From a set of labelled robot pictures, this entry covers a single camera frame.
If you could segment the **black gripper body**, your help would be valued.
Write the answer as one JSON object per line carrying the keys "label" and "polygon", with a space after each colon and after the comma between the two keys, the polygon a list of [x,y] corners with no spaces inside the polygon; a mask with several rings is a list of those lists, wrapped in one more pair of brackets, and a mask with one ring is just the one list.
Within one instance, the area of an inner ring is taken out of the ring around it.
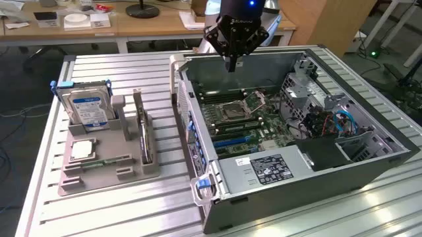
{"label": "black gripper body", "polygon": [[217,29],[225,41],[246,41],[252,35],[264,39],[261,13],[264,0],[221,0]]}

